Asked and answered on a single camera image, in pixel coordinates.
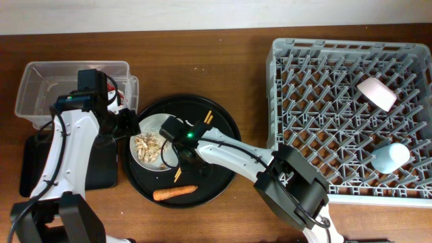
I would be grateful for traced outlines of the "rice and nut shell scraps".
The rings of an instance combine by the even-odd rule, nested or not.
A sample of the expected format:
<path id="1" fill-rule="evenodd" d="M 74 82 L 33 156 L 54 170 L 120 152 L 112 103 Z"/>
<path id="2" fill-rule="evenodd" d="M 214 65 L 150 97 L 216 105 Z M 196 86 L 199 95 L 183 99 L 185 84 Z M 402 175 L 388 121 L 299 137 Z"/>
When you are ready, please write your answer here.
<path id="1" fill-rule="evenodd" d="M 146 131 L 134 137 L 134 151 L 138 162 L 157 169 L 167 169 L 163 162 L 158 162 L 165 139 L 156 131 Z"/>

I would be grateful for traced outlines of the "grey round plate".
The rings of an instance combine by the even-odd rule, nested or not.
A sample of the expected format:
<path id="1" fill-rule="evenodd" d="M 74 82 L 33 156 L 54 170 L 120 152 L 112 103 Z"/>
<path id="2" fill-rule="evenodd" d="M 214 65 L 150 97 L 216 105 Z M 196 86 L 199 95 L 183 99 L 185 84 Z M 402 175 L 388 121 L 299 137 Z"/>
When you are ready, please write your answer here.
<path id="1" fill-rule="evenodd" d="M 171 117 L 170 114 L 158 113 L 158 114 L 150 115 L 150 116 L 144 118 L 142 121 L 139 122 L 141 133 L 144 133 L 146 131 L 156 131 L 159 133 L 159 130 L 161 129 L 162 123 L 165 122 L 166 119 L 169 117 Z M 168 142 L 166 139 L 165 139 L 165 142 L 163 143 L 162 148 L 161 148 L 160 158 L 157 161 L 163 162 L 167 166 L 167 169 L 157 169 L 155 166 L 151 166 L 151 165 L 145 166 L 145 165 L 139 164 L 137 155 L 134 151 L 134 137 L 135 136 L 130 137 L 130 152 L 132 154 L 133 159 L 135 160 L 135 162 L 137 162 L 137 164 L 139 166 L 141 166 L 144 169 L 147 169 L 149 171 L 153 171 L 153 172 L 169 171 L 169 170 L 173 169 L 174 167 L 178 166 L 178 158 L 172 149 L 171 143 Z"/>

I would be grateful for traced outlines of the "red snack wrapper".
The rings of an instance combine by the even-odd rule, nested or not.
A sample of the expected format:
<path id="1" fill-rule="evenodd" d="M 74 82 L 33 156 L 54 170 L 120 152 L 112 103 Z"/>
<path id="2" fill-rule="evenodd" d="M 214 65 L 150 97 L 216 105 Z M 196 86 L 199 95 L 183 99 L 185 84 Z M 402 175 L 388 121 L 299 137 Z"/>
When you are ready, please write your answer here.
<path id="1" fill-rule="evenodd" d="M 115 90 L 114 85 L 108 83 L 108 84 L 107 84 L 107 90 L 108 90 L 109 92 Z M 117 91 L 118 91 L 118 93 L 119 93 L 119 97 L 120 97 L 120 99 L 121 99 L 121 102 L 123 102 L 123 100 L 124 100 L 124 93 L 123 93 L 120 89 L 118 89 Z"/>

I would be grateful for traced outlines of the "orange carrot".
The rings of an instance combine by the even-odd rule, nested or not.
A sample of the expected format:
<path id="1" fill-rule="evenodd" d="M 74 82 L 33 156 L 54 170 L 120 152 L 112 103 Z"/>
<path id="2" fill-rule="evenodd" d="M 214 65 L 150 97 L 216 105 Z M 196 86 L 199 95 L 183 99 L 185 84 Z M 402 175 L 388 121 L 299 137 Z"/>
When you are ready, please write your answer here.
<path id="1" fill-rule="evenodd" d="M 160 189 L 153 192 L 153 199 L 155 201 L 167 200 L 176 196 L 190 194 L 195 192 L 198 186 L 181 186 L 168 189 Z"/>

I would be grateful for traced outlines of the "wooden chopstick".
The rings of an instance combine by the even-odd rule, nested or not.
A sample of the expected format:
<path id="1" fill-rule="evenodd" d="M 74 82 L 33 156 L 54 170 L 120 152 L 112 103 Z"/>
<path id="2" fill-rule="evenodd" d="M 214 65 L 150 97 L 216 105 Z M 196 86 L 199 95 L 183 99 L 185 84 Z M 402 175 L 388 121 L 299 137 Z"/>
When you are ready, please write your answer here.
<path id="1" fill-rule="evenodd" d="M 213 115 L 211 114 L 211 116 L 210 116 L 210 118 L 209 118 L 209 120 L 207 121 L 206 124 L 210 124 L 212 119 L 213 119 Z M 182 173 L 181 168 L 179 168 L 179 169 L 177 170 L 176 174 L 175 174 L 174 181 L 173 181 L 174 183 L 177 182 L 177 180 L 178 180 L 178 178 L 180 177 L 181 173 Z"/>
<path id="2" fill-rule="evenodd" d="M 212 113 L 212 111 L 209 110 L 208 113 L 207 113 L 207 115 L 206 115 L 206 117 L 205 117 L 205 119 L 204 119 L 204 122 L 205 122 L 205 123 L 207 123 L 207 121 L 209 120 L 209 118 L 210 118 L 210 116 L 211 116 L 211 113 Z"/>

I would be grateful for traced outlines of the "light blue cup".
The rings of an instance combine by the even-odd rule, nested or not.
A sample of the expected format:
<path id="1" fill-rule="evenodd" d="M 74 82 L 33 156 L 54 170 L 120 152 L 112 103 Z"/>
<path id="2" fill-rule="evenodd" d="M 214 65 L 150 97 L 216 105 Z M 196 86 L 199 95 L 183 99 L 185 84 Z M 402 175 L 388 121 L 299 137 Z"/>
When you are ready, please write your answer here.
<path id="1" fill-rule="evenodd" d="M 393 143 L 372 152 L 375 157 L 372 166 L 379 173 L 389 174 L 403 166 L 410 159 L 410 151 L 401 143 Z"/>

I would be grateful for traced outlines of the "white tissue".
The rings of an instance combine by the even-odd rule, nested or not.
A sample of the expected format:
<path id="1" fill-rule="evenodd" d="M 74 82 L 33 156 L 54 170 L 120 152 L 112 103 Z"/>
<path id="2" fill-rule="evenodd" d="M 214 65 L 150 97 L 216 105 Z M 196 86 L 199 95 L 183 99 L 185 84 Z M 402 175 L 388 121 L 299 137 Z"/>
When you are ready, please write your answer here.
<path id="1" fill-rule="evenodd" d="M 123 105 L 117 105 L 115 103 L 115 104 L 109 105 L 107 108 L 108 108 L 109 111 L 113 112 L 114 114 L 118 114 L 119 111 L 124 108 L 124 106 Z"/>

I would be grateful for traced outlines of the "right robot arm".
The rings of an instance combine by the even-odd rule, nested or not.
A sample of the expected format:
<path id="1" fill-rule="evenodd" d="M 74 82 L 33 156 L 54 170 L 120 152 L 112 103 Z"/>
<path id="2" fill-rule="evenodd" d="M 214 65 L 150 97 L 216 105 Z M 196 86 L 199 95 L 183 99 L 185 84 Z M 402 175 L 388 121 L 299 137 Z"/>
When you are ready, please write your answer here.
<path id="1" fill-rule="evenodd" d="M 169 116 L 159 130 L 181 166 L 202 162 L 244 176 L 271 211 L 309 242 L 344 242 L 329 214 L 329 183 L 294 147 L 258 148 L 198 121 Z"/>

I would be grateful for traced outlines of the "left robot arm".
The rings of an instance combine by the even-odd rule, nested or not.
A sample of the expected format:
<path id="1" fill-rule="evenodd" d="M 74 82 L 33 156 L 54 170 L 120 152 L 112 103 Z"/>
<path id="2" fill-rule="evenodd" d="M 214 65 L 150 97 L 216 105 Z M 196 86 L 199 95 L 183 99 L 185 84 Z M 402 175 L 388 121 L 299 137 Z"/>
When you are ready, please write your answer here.
<path id="1" fill-rule="evenodd" d="M 13 205 L 12 242 L 117 242 L 85 200 L 88 163 L 94 141 L 140 133 L 136 112 L 120 109 L 115 80 L 96 69 L 78 71 L 76 90 L 50 106 L 52 143 L 41 177 L 27 202 Z"/>

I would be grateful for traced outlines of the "clear plastic waste bin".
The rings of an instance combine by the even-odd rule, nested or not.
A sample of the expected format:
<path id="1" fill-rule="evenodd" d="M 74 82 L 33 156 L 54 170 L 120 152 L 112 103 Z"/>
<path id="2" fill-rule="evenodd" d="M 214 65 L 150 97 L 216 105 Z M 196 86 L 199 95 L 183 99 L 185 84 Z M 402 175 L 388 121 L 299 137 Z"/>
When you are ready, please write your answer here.
<path id="1" fill-rule="evenodd" d="M 58 96 L 77 89 L 78 71 L 97 69 L 111 76 L 124 94 L 123 106 L 138 109 L 139 83 L 125 61 L 33 61 L 27 64 L 16 99 L 15 115 L 39 129 L 50 119 Z"/>

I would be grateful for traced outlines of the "grey plastic dishwasher rack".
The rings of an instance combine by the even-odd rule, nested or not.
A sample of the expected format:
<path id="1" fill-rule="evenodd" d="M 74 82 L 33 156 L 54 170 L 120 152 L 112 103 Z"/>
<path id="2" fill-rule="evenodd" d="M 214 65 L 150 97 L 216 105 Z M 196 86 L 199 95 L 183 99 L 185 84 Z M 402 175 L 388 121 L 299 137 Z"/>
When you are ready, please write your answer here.
<path id="1" fill-rule="evenodd" d="M 300 151 L 332 203 L 431 206 L 431 51 L 418 43 L 277 38 L 267 56 L 267 147 Z M 376 78 L 397 96 L 386 112 L 357 89 Z M 372 152 L 408 147 L 389 174 Z"/>

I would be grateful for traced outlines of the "round black serving tray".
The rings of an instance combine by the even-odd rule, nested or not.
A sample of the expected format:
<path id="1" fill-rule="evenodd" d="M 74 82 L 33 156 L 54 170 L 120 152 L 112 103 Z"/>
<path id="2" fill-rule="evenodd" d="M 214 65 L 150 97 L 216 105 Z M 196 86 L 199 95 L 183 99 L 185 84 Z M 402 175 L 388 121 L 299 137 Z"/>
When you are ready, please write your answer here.
<path id="1" fill-rule="evenodd" d="M 151 115 L 167 113 L 194 124 L 198 120 L 204 120 L 209 111 L 213 116 L 211 120 L 213 127 L 231 138 L 241 139 L 234 119 L 221 105 L 194 94 L 177 94 L 160 99 L 140 112 L 138 120 L 141 122 Z M 204 168 L 192 167 L 188 171 L 182 171 L 178 181 L 175 181 L 176 171 L 170 168 L 156 172 L 139 165 L 130 151 L 133 141 L 130 139 L 124 144 L 124 172 L 139 194 L 162 207 L 185 209 L 205 204 L 224 192 L 235 178 L 236 173 L 229 169 L 218 165 L 208 165 Z M 181 186 L 197 186 L 198 188 L 190 194 L 167 200 L 155 201 L 153 199 L 153 192 L 156 190 Z"/>

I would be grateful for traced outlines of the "black rectangular tray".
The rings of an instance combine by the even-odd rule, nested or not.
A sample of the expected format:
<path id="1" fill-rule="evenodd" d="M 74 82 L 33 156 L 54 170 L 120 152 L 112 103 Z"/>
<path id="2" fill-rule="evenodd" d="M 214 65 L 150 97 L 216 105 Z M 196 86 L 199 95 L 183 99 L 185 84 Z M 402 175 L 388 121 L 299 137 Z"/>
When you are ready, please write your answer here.
<path id="1" fill-rule="evenodd" d="M 47 134 L 30 136 L 24 147 L 19 193 L 29 197 L 40 179 L 51 147 Z M 86 190 L 110 188 L 117 185 L 117 143 L 96 139 L 90 154 L 86 175 Z"/>

